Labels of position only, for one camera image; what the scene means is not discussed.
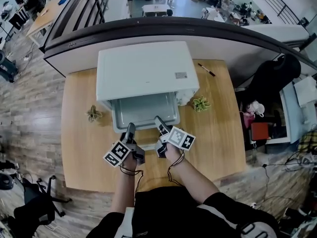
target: yellow plaid cloth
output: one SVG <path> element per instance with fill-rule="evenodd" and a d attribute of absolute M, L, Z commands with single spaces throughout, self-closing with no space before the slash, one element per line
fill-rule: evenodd
<path fill-rule="evenodd" d="M 303 157 L 306 153 L 313 152 L 317 147 L 317 130 L 307 132 L 302 136 L 297 147 L 298 157 Z"/>

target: pen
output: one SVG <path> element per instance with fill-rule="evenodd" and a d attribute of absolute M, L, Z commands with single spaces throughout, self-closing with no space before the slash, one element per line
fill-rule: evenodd
<path fill-rule="evenodd" d="M 207 71 L 210 75 L 216 77 L 216 75 L 213 74 L 213 73 L 212 73 L 210 70 L 208 70 L 206 67 L 202 66 L 200 63 L 198 63 L 198 65 L 199 65 L 201 68 L 203 68 L 205 71 Z"/>

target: forearm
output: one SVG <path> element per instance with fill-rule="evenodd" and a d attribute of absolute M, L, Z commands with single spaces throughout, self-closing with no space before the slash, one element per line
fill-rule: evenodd
<path fill-rule="evenodd" d="M 211 195 L 219 192 L 214 183 L 195 169 L 186 159 L 173 168 L 178 172 L 188 192 L 200 204 Z"/>
<path fill-rule="evenodd" d="M 134 207 L 135 177 L 120 172 L 112 200 L 111 212 L 125 213 L 127 207 Z"/>

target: small succulent plant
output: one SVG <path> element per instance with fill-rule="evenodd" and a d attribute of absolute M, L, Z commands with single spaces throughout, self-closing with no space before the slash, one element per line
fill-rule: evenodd
<path fill-rule="evenodd" d="M 88 116 L 89 122 L 94 122 L 99 118 L 103 117 L 103 113 L 96 110 L 96 106 L 92 105 L 91 108 L 87 111 L 86 115 Z"/>
<path fill-rule="evenodd" d="M 196 112 L 207 110 L 210 107 L 209 102 L 206 101 L 206 98 L 204 96 L 200 97 L 199 99 L 194 99 L 193 104 L 194 110 Z"/>

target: sleeve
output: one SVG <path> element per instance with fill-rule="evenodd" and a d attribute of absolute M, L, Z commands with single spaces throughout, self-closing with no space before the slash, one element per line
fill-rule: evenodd
<path fill-rule="evenodd" d="M 16 2 L 17 4 L 21 4 L 21 3 L 22 3 L 21 0 L 15 0 L 15 2 Z"/>
<path fill-rule="evenodd" d="M 204 204 L 217 209 L 232 223 L 245 225 L 254 222 L 264 222 L 278 233 L 278 223 L 271 214 L 236 202 L 223 193 L 218 192 L 211 195 L 204 201 Z"/>
<path fill-rule="evenodd" d="M 124 214 L 118 212 L 108 213 L 88 235 L 87 238 L 100 237 L 102 234 L 103 238 L 113 238 L 117 233 L 123 221 Z"/>

